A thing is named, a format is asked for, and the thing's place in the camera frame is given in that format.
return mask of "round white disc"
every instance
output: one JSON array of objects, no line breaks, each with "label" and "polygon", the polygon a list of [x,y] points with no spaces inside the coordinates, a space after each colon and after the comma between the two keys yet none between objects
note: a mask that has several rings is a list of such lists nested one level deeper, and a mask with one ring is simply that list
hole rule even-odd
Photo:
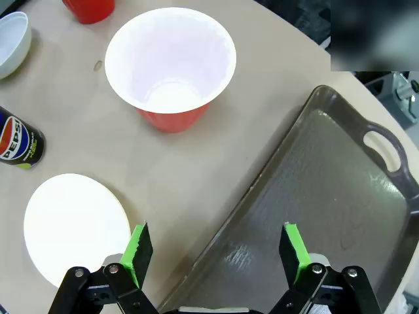
[{"label": "round white disc", "polygon": [[67,270],[98,270],[106,257],[123,253],[130,225],[118,199],[95,180],[67,173],[40,185],[25,213],[27,250],[41,274],[60,286]]}]

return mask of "white bowl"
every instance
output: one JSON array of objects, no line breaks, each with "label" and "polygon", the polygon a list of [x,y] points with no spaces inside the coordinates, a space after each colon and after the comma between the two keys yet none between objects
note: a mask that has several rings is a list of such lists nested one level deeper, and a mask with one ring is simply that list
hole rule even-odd
[{"label": "white bowl", "polygon": [[105,72],[127,103],[152,113],[183,113],[216,98],[230,82],[236,49],[212,17],[163,8],[123,25],[106,51]]},{"label": "white bowl", "polygon": [[13,12],[0,20],[0,79],[23,62],[31,40],[31,26],[25,13]]}]

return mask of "baking tray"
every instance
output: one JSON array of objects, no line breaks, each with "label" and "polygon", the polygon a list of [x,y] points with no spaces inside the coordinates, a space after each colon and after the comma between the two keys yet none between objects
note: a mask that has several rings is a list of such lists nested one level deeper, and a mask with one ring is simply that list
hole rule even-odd
[{"label": "baking tray", "polygon": [[[389,172],[381,155],[364,143],[369,131],[395,147],[401,161],[396,172]],[[270,311],[288,289],[278,254],[287,221],[297,223],[308,251],[324,254],[334,269],[363,267],[385,309],[419,240],[418,195],[396,136],[365,120],[332,88],[319,86],[160,309]]]}]

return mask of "pepsi can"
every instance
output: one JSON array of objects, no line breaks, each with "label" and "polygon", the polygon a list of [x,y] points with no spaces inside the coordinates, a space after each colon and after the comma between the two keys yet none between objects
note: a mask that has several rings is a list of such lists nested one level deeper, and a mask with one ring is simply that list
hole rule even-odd
[{"label": "pepsi can", "polygon": [[44,147],[40,131],[0,107],[0,162],[31,168],[41,159]]}]

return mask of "pepsi logo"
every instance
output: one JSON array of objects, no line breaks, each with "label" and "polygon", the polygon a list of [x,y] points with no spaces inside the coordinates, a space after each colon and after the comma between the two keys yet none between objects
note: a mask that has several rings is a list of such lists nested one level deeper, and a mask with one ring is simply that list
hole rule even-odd
[{"label": "pepsi logo", "polygon": [[0,159],[13,160],[21,157],[29,146],[29,133],[17,118],[7,118],[0,136]]}]

